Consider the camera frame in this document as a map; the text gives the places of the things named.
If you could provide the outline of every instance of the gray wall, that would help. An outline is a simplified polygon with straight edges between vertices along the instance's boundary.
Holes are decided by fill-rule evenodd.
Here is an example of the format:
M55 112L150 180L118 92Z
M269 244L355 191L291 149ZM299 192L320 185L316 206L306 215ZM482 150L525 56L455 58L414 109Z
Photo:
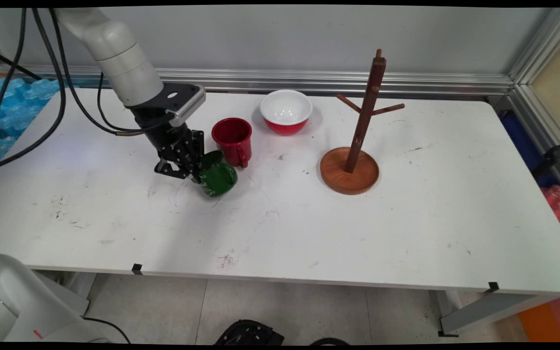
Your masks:
M125 22L157 68L506 74L546 8L347 5L103 7ZM53 34L51 18L40 10ZM0 9L0 53L13 58L20 9ZM63 29L69 66L96 66ZM51 35L55 47L55 36ZM21 64L49 65L28 10Z

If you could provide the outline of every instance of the green mug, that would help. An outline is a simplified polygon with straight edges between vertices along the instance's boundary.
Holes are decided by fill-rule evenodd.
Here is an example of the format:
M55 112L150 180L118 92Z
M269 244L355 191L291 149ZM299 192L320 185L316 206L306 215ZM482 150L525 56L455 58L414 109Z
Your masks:
M237 183L237 172L224 160L224 152L212 151L200 159L200 186L209 197L230 191Z

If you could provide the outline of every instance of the bowl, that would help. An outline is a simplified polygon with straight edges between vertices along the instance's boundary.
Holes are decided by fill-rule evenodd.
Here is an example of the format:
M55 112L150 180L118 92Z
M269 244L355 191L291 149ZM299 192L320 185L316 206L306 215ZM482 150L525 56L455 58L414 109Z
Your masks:
M279 89L261 101L261 113L265 123L280 135L297 133L306 125L312 112L311 100L292 89Z

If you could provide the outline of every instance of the floor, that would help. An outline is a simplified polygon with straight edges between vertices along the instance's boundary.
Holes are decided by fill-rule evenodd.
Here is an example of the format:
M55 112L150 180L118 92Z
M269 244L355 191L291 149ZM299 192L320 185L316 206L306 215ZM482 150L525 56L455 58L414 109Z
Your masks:
M132 343L213 344L238 319L273 327L283 345L322 337L351 345L528 341L517 316L438 337L440 311L423 290L99 274L88 298L86 316L115 323ZM113 328L96 327L124 343Z

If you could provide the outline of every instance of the round wooden base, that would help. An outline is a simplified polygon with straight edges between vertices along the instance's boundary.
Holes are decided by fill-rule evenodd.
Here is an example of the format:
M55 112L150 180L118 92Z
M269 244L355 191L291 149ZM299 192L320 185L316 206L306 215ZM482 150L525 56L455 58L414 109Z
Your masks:
M366 192L380 177L377 162L366 152L360 151L353 173L346 173L345 162L349 147L339 147L325 153L321 158L321 177L325 184L336 192L343 194L360 194Z

